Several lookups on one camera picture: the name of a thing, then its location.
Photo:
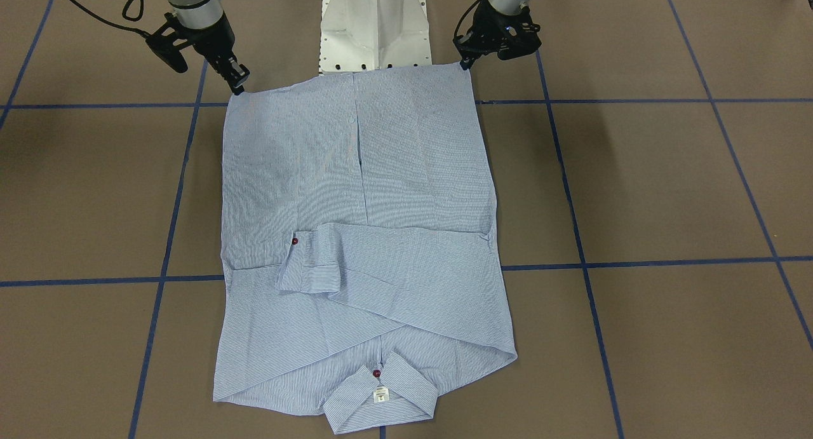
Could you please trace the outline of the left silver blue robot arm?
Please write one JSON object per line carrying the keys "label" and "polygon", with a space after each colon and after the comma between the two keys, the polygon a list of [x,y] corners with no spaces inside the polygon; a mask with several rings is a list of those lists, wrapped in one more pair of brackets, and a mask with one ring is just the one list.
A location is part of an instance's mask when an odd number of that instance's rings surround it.
{"label": "left silver blue robot arm", "polygon": [[541,46],[541,27],[532,20],[529,1],[476,0],[455,26],[460,67],[469,71],[489,54],[503,62],[534,54]]}

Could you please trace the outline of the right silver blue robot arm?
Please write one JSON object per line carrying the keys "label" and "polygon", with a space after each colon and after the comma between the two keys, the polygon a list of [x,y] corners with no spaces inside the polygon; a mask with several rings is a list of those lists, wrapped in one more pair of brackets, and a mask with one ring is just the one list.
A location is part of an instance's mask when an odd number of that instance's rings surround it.
{"label": "right silver blue robot arm", "polygon": [[187,71],[182,51],[192,46],[226,81],[233,95],[244,92],[250,71],[234,54],[235,35],[220,0],[166,0],[172,11],[165,14],[165,22],[154,32],[116,24],[76,0],[69,1],[105,25],[142,37],[153,54],[175,72]]}

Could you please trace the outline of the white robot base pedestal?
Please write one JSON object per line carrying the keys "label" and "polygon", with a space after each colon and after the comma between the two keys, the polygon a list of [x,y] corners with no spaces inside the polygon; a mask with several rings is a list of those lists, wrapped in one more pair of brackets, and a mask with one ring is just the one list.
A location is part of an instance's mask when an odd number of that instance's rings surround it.
{"label": "white robot base pedestal", "polygon": [[318,73],[432,63],[427,0],[321,0]]}

